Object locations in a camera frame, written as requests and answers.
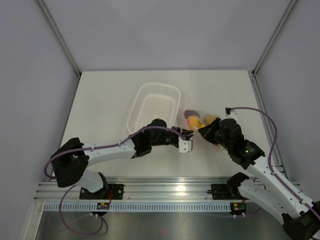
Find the clear zip top bag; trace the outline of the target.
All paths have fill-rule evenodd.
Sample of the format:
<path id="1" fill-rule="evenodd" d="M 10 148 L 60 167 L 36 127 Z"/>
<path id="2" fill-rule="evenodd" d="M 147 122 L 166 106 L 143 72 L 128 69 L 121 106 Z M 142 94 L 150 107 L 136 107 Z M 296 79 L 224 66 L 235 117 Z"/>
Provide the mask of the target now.
<path id="1" fill-rule="evenodd" d="M 201 110 L 179 108 L 176 123 L 179 127 L 193 131 L 194 138 L 202 138 L 199 129 L 211 124 L 216 118 L 221 119 L 217 114 L 210 114 Z"/>

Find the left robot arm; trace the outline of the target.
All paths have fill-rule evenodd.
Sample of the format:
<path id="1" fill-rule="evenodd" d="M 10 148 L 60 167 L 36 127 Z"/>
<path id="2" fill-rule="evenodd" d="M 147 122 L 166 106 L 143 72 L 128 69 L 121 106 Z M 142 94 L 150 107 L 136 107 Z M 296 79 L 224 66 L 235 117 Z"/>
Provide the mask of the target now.
<path id="1" fill-rule="evenodd" d="M 167 127 L 162 119 L 130 134 L 127 138 L 112 143 L 83 143 L 78 137 L 71 138 L 61 146 L 45 165 L 52 166 L 58 187 L 79 186 L 95 198 L 103 199 L 109 190 L 105 176 L 91 171 L 93 165 L 112 160 L 141 158 L 151 153 L 153 147 L 173 146 L 180 153 L 192 151 L 193 130 L 173 126 Z"/>

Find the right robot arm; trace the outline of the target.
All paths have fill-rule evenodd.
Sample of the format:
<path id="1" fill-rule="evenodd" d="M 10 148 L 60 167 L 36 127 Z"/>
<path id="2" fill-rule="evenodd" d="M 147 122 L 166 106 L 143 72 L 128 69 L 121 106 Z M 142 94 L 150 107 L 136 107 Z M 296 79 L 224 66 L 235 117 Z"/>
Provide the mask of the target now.
<path id="1" fill-rule="evenodd" d="M 254 142 L 245 139 L 232 118 L 216 118 L 198 129 L 207 142 L 227 150 L 231 160 L 257 178 L 262 186 L 242 172 L 228 181 L 232 198 L 249 199 L 271 214 L 292 240 L 310 240 L 320 230 L 320 203 L 312 200 L 281 174 Z"/>

